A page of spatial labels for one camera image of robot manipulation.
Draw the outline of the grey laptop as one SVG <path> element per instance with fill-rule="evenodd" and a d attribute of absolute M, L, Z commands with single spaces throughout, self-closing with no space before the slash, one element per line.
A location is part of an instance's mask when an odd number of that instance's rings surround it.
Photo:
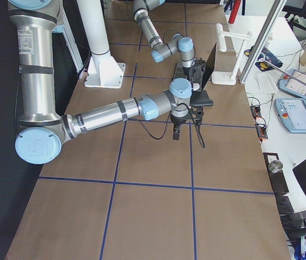
<path fill-rule="evenodd" d="M 215 67 L 217 44 L 215 43 L 213 49 L 208 56 L 207 61 L 202 58 L 194 58 L 191 67 L 185 68 L 181 62 L 178 62 L 175 68 L 173 78 L 185 78 L 192 83 L 198 83 L 199 89 L 196 92 L 202 92 L 212 75 Z"/>

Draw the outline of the red bottle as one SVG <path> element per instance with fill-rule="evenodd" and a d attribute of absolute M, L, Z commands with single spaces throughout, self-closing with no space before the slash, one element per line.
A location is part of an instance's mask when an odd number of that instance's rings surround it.
<path fill-rule="evenodd" d="M 231 13 L 230 13 L 230 17 L 229 17 L 229 20 L 228 20 L 228 23 L 229 24 L 234 24 L 235 20 L 236 20 L 236 17 L 237 17 L 237 14 L 238 14 L 238 10 L 239 10 L 239 7 L 241 5 L 241 0 L 234 0 L 232 1 L 232 9 L 231 9 Z"/>

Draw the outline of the dark blue patterned pouch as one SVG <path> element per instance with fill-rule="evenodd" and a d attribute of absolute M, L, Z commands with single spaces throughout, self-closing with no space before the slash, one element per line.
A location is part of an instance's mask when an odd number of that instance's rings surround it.
<path fill-rule="evenodd" d="M 277 56 L 275 56 L 267 47 L 263 47 L 255 63 L 255 66 L 261 72 L 267 72 L 269 70 L 273 70 L 274 68 L 269 64 L 267 64 L 266 62 L 269 62 L 278 68 L 280 68 L 283 65 L 283 62 Z"/>

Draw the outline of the white folded cloth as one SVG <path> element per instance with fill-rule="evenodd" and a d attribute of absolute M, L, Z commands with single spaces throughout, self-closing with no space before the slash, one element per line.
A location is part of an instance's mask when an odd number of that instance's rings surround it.
<path fill-rule="evenodd" d="M 270 75 L 264 73 L 256 74 L 255 79 L 258 83 L 258 88 L 260 93 L 274 94 L 278 92 L 278 88 Z"/>

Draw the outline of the metal cup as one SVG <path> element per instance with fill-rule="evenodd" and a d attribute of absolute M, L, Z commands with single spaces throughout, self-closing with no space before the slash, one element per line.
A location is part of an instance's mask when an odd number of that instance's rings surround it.
<path fill-rule="evenodd" d="M 278 173 L 283 169 L 283 163 L 279 160 L 273 160 L 268 163 L 268 171 L 271 173 Z"/>

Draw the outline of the blue teach pendant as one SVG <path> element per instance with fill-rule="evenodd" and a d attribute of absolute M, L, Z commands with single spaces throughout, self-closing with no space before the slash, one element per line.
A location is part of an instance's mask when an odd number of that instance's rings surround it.
<path fill-rule="evenodd" d="M 301 84 L 299 81 L 296 81 L 287 75 L 283 75 L 278 82 L 279 90 L 294 97 L 306 99 L 306 73 L 297 69 L 289 69 L 288 73 L 304 82 L 304 84 Z"/>
<path fill-rule="evenodd" d="M 275 109 L 285 129 L 306 134 L 306 101 L 303 98 L 277 98 Z"/>

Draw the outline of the far blue teach pendant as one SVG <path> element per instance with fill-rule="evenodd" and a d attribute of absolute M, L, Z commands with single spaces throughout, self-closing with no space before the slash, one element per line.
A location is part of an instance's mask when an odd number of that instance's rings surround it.
<path fill-rule="evenodd" d="M 301 84 L 299 81 L 296 81 L 287 75 L 283 75 L 278 82 L 279 90 L 294 97 L 306 99 L 306 73 L 297 69 L 289 69 L 288 73 L 304 82 L 304 84 Z"/>

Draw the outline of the black mouse pad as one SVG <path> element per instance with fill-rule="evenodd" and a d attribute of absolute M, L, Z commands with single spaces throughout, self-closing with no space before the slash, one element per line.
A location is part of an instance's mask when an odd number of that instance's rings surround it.
<path fill-rule="evenodd" d="M 213 106 L 213 101 L 209 98 L 206 90 L 193 92 L 190 98 L 190 105 L 193 107 Z"/>

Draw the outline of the office chair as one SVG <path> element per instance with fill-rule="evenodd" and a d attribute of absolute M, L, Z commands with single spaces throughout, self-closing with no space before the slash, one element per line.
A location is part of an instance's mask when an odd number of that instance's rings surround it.
<path fill-rule="evenodd" d="M 294 27 L 297 27 L 306 31 L 306 27 L 301 25 L 298 21 L 295 20 L 296 16 L 306 19 L 306 0 L 286 1 L 282 11 L 286 12 L 284 16 L 286 20 L 288 20 L 290 15 L 293 15 L 293 17 L 288 21 L 291 30 L 293 30 Z"/>

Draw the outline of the white computer mouse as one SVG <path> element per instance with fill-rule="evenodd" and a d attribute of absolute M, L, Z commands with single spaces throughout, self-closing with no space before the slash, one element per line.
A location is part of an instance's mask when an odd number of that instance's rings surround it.
<path fill-rule="evenodd" d="M 192 83 L 192 90 L 197 91 L 200 88 L 200 85 L 198 83 Z"/>

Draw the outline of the near blue teach pendant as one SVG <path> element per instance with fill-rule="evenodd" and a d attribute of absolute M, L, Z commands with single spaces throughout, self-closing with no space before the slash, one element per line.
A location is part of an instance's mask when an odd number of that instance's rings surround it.
<path fill-rule="evenodd" d="M 306 134 L 306 101 L 303 98 L 277 98 L 275 109 L 285 129 Z"/>

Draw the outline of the metal reacher stick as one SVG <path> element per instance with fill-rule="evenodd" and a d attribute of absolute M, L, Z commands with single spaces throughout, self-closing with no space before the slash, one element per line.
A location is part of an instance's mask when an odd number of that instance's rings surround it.
<path fill-rule="evenodd" d="M 300 83 L 300 84 L 306 86 L 306 83 L 305 83 L 305 82 L 301 81 L 301 80 L 300 80 L 299 78 L 297 78 L 297 77 L 294 77 L 293 75 L 291 75 L 290 73 L 288 73 L 288 72 L 282 70 L 281 68 L 275 66 L 274 64 L 272 64 L 272 63 L 270 63 L 270 62 L 268 62 L 268 61 L 266 61 L 266 60 L 264 60 L 264 59 L 259 59 L 259 61 L 260 61 L 260 62 L 266 63 L 268 66 L 271 66 L 271 67 L 273 67 L 274 69 L 276 69 L 276 70 L 278 70 L 279 72 L 281 72 L 282 74 L 288 76 L 288 78 L 293 79 L 293 80 L 297 81 L 298 83 Z"/>

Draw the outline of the black box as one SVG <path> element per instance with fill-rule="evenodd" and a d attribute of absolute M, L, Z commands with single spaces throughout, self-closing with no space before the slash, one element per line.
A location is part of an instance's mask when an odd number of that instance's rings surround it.
<path fill-rule="evenodd" d="M 282 171 L 282 168 L 280 171 L 273 173 L 269 170 L 269 164 L 273 162 L 274 160 L 279 160 L 279 156 L 277 153 L 263 153 L 265 164 L 267 167 L 269 179 L 271 182 L 271 187 L 275 195 L 283 196 L 289 193 L 289 189 L 287 186 L 287 183 L 285 181 L 285 177 Z"/>

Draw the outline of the aluminium frame post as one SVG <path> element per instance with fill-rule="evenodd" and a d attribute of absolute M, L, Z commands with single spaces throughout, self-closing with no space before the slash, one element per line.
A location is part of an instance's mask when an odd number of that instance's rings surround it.
<path fill-rule="evenodd" d="M 252 67 L 255 65 L 255 62 L 257 61 L 259 54 L 261 53 L 261 50 L 263 49 L 265 42 L 268 39 L 268 36 L 271 33 L 275 25 L 275 22 L 280 12 L 282 11 L 285 3 L 286 3 L 286 0 L 275 0 L 274 1 L 267 15 L 267 18 L 262 26 L 262 29 L 255 41 L 251 55 L 248 58 L 247 62 L 245 63 L 241 76 L 239 77 L 239 83 L 244 84 L 246 79 L 248 78 L 249 73 Z"/>

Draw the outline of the orange connector block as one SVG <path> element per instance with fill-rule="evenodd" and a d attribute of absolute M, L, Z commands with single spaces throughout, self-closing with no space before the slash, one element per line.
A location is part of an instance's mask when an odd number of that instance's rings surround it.
<path fill-rule="evenodd" d="M 263 142 L 264 140 L 268 140 L 268 126 L 266 124 L 266 120 L 262 117 L 261 107 L 259 105 L 251 105 L 250 110 L 259 141 Z"/>

